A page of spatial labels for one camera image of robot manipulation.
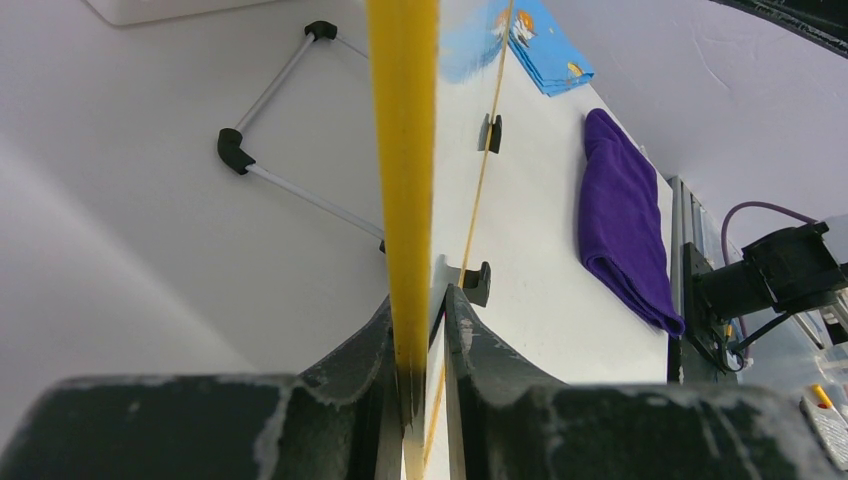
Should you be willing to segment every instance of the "white wall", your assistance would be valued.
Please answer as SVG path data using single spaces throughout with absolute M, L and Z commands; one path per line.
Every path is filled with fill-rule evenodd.
M 116 29 L 81 0 L 4 2 L 0 445 L 62 377 L 297 372 L 371 317 L 379 242 L 214 151 L 303 25 L 326 17 L 365 44 L 345 5 Z M 344 47 L 315 45 L 245 147 L 381 223 L 368 66 Z
M 848 211 L 848 60 L 708 0 L 547 5 L 654 164 L 719 221 L 746 200 Z M 731 236 L 745 244 L 789 224 L 741 213 Z

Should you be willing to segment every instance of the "yellow edge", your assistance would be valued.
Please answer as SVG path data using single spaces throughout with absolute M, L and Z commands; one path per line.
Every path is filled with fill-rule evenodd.
M 512 18 L 512 8 L 514 0 L 509 0 L 507 18 Z M 489 118 L 494 119 L 498 110 L 498 98 L 501 93 L 501 82 L 503 81 L 503 68 L 506 61 L 506 50 L 509 44 L 509 32 L 504 34 L 503 43 L 501 44 L 501 58 L 498 64 L 498 77 L 495 84 L 495 98 L 492 100 L 492 111 Z M 465 271 L 468 270 L 468 259 L 471 257 L 471 243 L 474 239 L 474 228 L 477 226 L 477 211 L 480 207 L 480 196 L 483 193 L 483 178 L 486 175 L 486 164 L 489 160 L 489 142 L 492 141 L 492 128 L 486 133 L 486 149 L 483 150 L 483 163 L 480 166 L 480 177 L 477 180 L 477 193 L 474 197 L 474 208 L 471 213 L 471 224 L 468 226 L 468 238 L 465 242 L 465 253 L 462 257 L 462 269 L 459 272 L 459 287 L 462 288 L 465 283 Z M 436 424 L 439 420 L 439 409 L 442 405 L 442 396 L 445 389 L 445 369 L 446 365 L 442 365 L 442 371 L 439 375 L 439 390 L 436 393 L 435 405 L 433 405 L 433 417 L 430 419 L 430 424 L 427 428 L 427 440 L 424 444 L 424 466 L 430 463 L 430 451 L 433 449 L 433 441 L 436 438 Z
M 438 0 L 367 0 L 395 360 L 405 449 L 413 446 L 406 452 L 410 480 L 423 475 L 438 10 Z

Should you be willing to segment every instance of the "black cylinder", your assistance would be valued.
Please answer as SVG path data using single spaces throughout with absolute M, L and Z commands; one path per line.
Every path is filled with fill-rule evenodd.
M 698 275 L 695 288 L 713 312 L 725 320 L 765 310 L 774 304 L 765 280 L 745 261 Z

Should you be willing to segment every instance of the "purple towel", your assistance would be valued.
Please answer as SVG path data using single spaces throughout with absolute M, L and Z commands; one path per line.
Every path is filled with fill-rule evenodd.
M 671 303 L 657 173 L 601 109 L 586 116 L 584 143 L 577 226 L 583 266 L 646 322 L 680 337 L 684 323 Z

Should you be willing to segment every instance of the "folded blue towel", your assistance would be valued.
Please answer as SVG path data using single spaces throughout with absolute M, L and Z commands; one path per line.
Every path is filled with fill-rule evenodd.
M 515 0 L 509 45 L 539 90 L 548 96 L 589 83 L 595 75 L 539 0 Z
M 657 172 L 609 114 L 586 116 L 586 173 L 577 238 L 587 270 L 646 322 L 673 337 L 674 311 L 657 206 Z

